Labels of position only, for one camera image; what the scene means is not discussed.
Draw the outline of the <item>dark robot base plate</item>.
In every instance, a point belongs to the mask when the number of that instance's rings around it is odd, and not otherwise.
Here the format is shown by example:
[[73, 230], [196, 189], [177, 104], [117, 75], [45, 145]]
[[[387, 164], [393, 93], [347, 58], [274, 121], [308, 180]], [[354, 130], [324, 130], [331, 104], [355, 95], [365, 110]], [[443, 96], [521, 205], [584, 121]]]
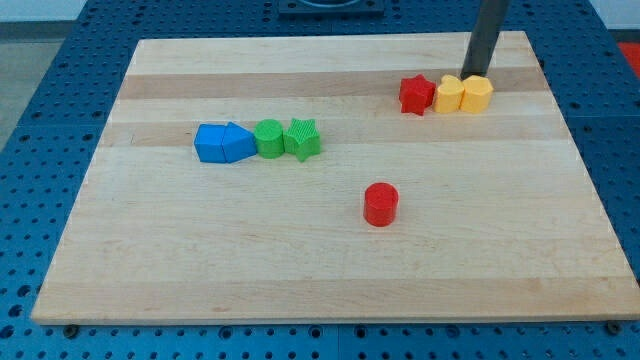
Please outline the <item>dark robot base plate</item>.
[[383, 15], [384, 0], [277, 0], [278, 15], [283, 17], [336, 17]]

